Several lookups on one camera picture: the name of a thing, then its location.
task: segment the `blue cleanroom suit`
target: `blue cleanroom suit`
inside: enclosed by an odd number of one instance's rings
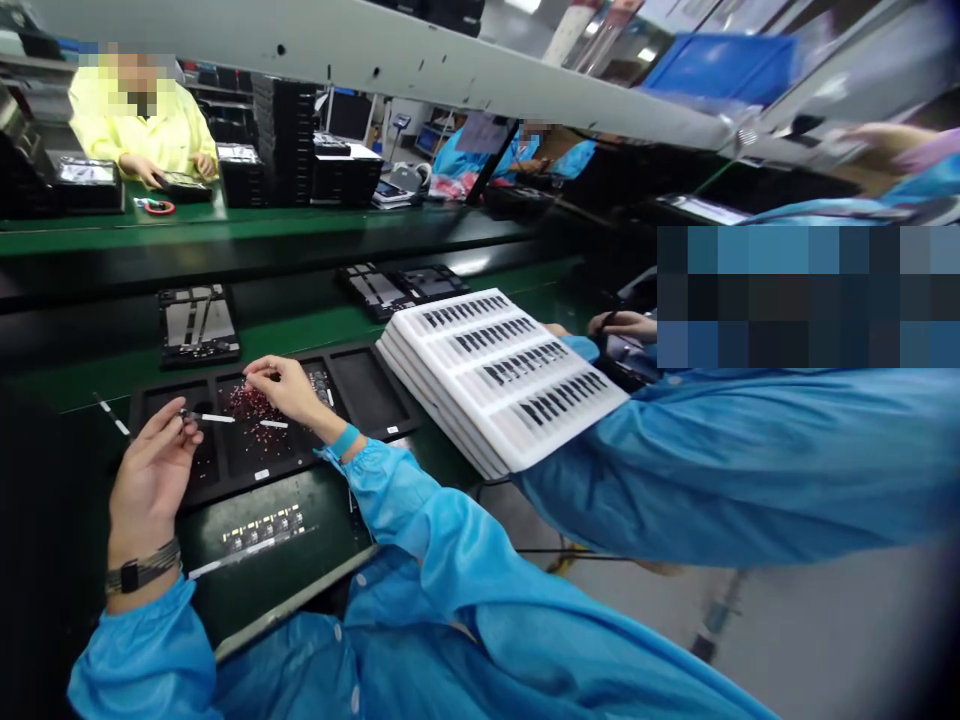
[[[584,140],[577,143],[560,156],[560,159],[551,166],[550,172],[573,180],[583,172],[587,163],[593,158],[596,149],[597,143],[593,140]]]
[[[960,195],[960,155],[878,200],[757,217],[878,225],[802,213],[944,195]],[[564,535],[626,557],[743,567],[906,545],[960,524],[958,389],[957,369],[671,371],[514,480]]]
[[[770,718],[719,673],[517,556],[404,450],[343,468],[382,546],[341,624],[300,613],[214,664],[194,583],[104,616],[69,697],[86,718]]]
[[[514,163],[527,162],[533,159],[533,154],[537,151],[537,148],[540,147],[540,136],[534,135],[521,147],[520,133],[522,131],[521,128],[521,130],[518,130],[517,134],[513,136],[510,148],[503,154],[503,157],[500,158],[497,169],[494,170],[493,175],[490,177],[491,180],[503,178],[509,182],[514,182],[517,174],[509,172],[510,166]],[[459,179],[464,173],[472,172],[479,174],[479,172],[483,170],[483,166],[487,164],[487,158],[490,156],[485,153],[468,153],[457,150],[457,143],[460,141],[461,134],[463,134],[463,128],[460,128],[451,135],[450,139],[447,140],[446,144],[440,149],[440,152],[437,153],[437,157],[433,161],[434,175],[447,175],[448,177]]]
[[[849,209],[871,212],[901,203],[920,203],[947,195],[960,195],[960,155],[942,160],[929,170],[908,177],[876,200],[868,198],[830,198],[784,205],[751,218],[763,225],[885,225],[873,219],[837,218],[817,215],[819,211]]]

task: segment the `worker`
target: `worker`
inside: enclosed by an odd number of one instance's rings
[[[886,225],[872,217],[891,207],[960,195],[960,134],[937,133],[895,123],[867,123],[840,139],[860,141],[886,156],[888,171],[901,182],[878,198],[808,200],[760,213],[751,225]]]
[[[170,551],[204,441],[172,400],[131,444],[110,498],[111,590],[68,689],[82,717],[773,717],[687,651],[522,560],[470,497],[322,405],[296,361],[267,356],[244,373],[327,443],[379,551],[354,576],[342,622],[301,612],[217,668],[190,606],[196,584]],[[160,569],[140,584],[128,567],[126,589],[140,586],[116,592],[117,570],[158,548]]]
[[[540,135],[547,126],[533,121],[524,121],[503,154],[491,180],[502,179],[514,182],[518,172],[540,172],[549,163],[548,160],[534,160],[533,155],[540,147]],[[463,135],[463,128],[457,130],[437,153],[433,161],[433,174],[446,175],[457,180],[467,173],[479,174],[490,157],[486,153],[462,152],[457,143]]]
[[[630,339],[637,357],[626,363],[659,377],[513,476],[566,537],[649,562],[747,567],[911,544],[960,524],[960,370],[657,371],[657,321],[607,320],[587,334]],[[597,360],[589,337],[547,327]]]
[[[70,85],[70,126],[87,157],[159,188],[163,173],[217,175],[217,147],[193,96],[152,55],[110,43]]]
[[[568,180],[573,180],[587,167],[587,163],[593,158],[596,149],[597,143],[594,140],[579,142],[551,165],[550,172],[554,175],[561,175]]]

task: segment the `workbench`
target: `workbench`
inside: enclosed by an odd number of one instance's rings
[[[0,221],[0,314],[165,287],[231,283],[357,262],[378,262],[549,237],[584,242],[595,226],[562,209],[534,221],[499,220],[455,203],[422,208],[228,208],[210,203],[168,216],[134,207],[155,197],[125,183],[123,214]]]
[[[22,260],[21,270],[44,268],[29,276],[33,285],[18,284],[27,274],[4,284],[3,299],[19,303],[0,307],[0,360],[9,368],[4,379],[19,395],[59,413],[61,430],[82,448],[83,457],[71,459],[69,482],[52,491],[68,508],[57,528],[58,566],[66,573],[63,591],[69,597],[56,651],[63,673],[103,608],[108,499],[126,449],[92,393],[108,399],[126,421],[136,388],[191,372],[159,370],[155,289],[199,278],[224,282],[224,267],[255,270],[227,281],[243,363],[268,353],[376,340],[382,326],[349,303],[327,269],[371,256],[383,268],[451,265],[473,290],[499,287],[534,317],[571,329],[585,327],[604,309],[559,289],[582,253],[606,237],[603,228],[560,209],[531,224],[464,208],[234,210],[219,199],[177,213],[173,220],[130,210],[123,216],[7,223],[7,232],[0,233],[0,280],[10,280],[11,260]],[[247,247],[256,250],[248,256]],[[91,253],[97,260],[82,265],[78,258]],[[134,267],[126,264],[129,256],[117,253],[136,253]],[[51,262],[43,263],[45,257]],[[298,265],[304,257],[310,261]],[[165,263],[180,267],[171,270]],[[57,268],[73,276],[69,288],[58,286],[66,281]],[[159,270],[149,275],[151,268]],[[426,413],[421,420],[421,428],[400,442],[441,484],[475,487],[480,478],[472,466]],[[320,592],[374,551],[369,536],[351,523],[342,476],[319,465],[180,519],[184,570],[225,556],[224,533],[293,505],[308,532],[198,580],[193,605],[214,648],[298,594],[302,600],[304,593]]]

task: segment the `overhead shelf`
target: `overhead shelf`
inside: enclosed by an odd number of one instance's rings
[[[33,0],[50,33],[141,52],[638,140],[716,150],[729,132],[686,107],[546,65],[362,0]]]

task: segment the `wristwatch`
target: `wristwatch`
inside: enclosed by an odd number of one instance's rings
[[[135,592],[179,564],[180,541],[174,537],[148,558],[136,558],[125,562],[116,570],[107,570],[107,595]]]

